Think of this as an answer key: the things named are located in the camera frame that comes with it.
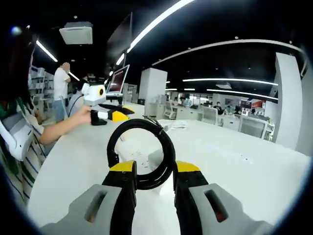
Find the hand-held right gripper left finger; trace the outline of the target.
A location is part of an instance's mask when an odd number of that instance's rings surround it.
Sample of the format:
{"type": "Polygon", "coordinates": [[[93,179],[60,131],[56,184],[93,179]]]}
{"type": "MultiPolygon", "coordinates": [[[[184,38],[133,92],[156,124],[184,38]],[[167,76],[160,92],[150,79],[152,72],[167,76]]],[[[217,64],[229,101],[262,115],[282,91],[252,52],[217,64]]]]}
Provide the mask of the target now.
{"type": "Polygon", "coordinates": [[[57,223],[41,227],[43,235],[130,235],[136,207],[136,161],[109,169],[102,184],[93,185],[69,206],[57,223]]]}

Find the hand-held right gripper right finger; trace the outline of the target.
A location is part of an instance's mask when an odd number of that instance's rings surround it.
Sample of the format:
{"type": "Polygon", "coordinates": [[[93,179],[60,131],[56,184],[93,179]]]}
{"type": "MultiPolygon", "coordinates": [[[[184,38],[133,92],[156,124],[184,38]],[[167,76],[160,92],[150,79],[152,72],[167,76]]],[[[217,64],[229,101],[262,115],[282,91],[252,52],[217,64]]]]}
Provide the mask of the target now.
{"type": "Polygon", "coordinates": [[[237,198],[208,183],[191,163],[176,161],[173,188],[182,235],[269,235],[273,230],[271,224],[244,213],[237,198]]]}

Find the person's left hand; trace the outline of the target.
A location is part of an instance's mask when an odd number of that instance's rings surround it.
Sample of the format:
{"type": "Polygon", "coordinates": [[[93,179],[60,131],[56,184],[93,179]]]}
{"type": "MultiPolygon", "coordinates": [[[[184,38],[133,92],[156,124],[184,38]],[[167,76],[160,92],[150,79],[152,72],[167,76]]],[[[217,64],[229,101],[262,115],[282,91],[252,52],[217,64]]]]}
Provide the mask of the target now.
{"type": "Polygon", "coordinates": [[[83,106],[79,111],[75,113],[75,119],[78,124],[91,123],[91,107],[83,106]]]}

